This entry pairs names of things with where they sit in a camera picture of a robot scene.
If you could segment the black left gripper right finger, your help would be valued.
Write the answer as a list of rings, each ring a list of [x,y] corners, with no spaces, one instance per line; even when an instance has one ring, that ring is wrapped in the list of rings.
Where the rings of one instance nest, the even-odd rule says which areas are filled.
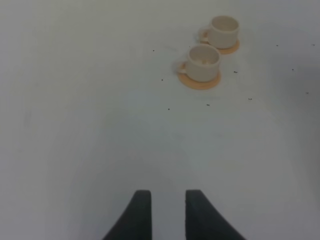
[[[201,190],[185,192],[185,238],[187,240],[244,239]]]

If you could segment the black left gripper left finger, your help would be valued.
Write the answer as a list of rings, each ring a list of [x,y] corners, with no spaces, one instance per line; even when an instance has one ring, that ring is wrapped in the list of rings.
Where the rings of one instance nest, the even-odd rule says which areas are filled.
[[[137,190],[126,209],[103,240],[151,240],[152,195],[149,190]]]

